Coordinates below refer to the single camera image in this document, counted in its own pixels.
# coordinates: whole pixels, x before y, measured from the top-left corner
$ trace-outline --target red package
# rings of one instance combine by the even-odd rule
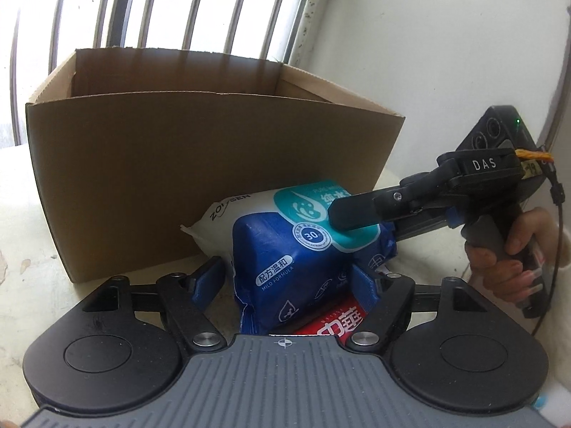
[[[350,333],[363,321],[366,312],[359,305],[355,297],[350,294],[340,304],[334,307],[313,322],[295,331],[293,334],[336,334],[339,340],[345,344]]]

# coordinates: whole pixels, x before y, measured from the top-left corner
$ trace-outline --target open cardboard box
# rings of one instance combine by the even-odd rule
[[[278,62],[78,50],[26,106],[39,195],[73,282],[198,251],[223,198],[332,179],[371,190],[404,118]]]

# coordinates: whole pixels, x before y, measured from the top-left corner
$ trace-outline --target yellow wire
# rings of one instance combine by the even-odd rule
[[[553,155],[545,151],[530,151],[529,149],[516,149],[516,156],[520,159],[539,159],[547,163],[553,163]]]

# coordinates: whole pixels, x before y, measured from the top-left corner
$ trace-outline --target screw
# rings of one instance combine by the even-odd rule
[[[197,334],[192,339],[192,342],[200,347],[212,347],[220,343],[220,337],[211,331],[204,331],[203,333]]]
[[[379,342],[379,336],[372,331],[358,331],[352,334],[351,341],[358,346],[372,346]]]

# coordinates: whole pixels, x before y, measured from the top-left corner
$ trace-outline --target wet wipes package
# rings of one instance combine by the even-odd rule
[[[331,228],[327,207],[348,195],[332,181],[243,194],[182,227],[232,269],[241,333],[265,334],[300,317],[347,288],[352,263],[376,268],[396,254],[392,224]]]

